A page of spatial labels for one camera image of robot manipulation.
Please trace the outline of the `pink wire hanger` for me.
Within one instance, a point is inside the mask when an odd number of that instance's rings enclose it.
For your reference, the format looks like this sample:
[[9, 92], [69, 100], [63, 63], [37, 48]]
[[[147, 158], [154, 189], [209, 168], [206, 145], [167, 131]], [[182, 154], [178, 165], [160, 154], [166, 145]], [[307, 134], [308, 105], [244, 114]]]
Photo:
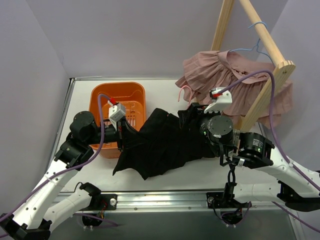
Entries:
[[179, 90], [178, 97], [177, 97], [177, 102], [180, 102], [182, 91], [183, 91], [183, 97], [185, 97], [185, 96], [188, 97], [187, 106], [189, 107], [191, 105], [192, 99], [193, 99], [192, 89], [188, 85], [183, 85]]

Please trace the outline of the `black pleated skirt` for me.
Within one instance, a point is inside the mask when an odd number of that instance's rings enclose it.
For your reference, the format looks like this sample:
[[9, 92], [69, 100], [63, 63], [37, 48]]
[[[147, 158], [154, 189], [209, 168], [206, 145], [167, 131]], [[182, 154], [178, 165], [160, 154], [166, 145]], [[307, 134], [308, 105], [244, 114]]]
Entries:
[[123, 149], [113, 172], [133, 169], [144, 180], [187, 162], [216, 157], [196, 127], [181, 129], [179, 118], [161, 108], [151, 113], [139, 131], [126, 125], [122, 137]]

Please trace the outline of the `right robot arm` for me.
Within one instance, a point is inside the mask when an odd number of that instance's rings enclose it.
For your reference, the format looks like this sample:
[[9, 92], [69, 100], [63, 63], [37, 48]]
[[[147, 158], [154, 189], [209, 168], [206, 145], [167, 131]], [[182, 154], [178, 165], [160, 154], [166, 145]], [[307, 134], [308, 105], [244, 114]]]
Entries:
[[[241, 208], [250, 202], [275, 202], [300, 211], [320, 208], [320, 173], [286, 160], [279, 147], [255, 132], [240, 132], [232, 120], [219, 111], [206, 113], [206, 105], [192, 103], [179, 110], [182, 130], [195, 131], [219, 158], [220, 166], [229, 167], [224, 190], [208, 196], [208, 207]], [[270, 183], [242, 184], [236, 181], [236, 168], [248, 168], [272, 176]]]

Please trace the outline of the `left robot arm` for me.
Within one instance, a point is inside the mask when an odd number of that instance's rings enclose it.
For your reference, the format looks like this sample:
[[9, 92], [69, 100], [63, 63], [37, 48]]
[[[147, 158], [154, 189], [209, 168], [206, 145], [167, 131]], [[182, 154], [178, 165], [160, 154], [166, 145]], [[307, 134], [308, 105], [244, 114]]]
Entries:
[[33, 190], [12, 213], [0, 217], [1, 228], [14, 240], [47, 240], [52, 231], [77, 211], [97, 209], [103, 201], [101, 190], [93, 184], [81, 184], [74, 193], [52, 205], [62, 188], [90, 162], [96, 153], [91, 145], [112, 143], [121, 139], [123, 112], [112, 110], [108, 122], [97, 125], [93, 114], [82, 111], [75, 115], [66, 141], [55, 154], [47, 172]]

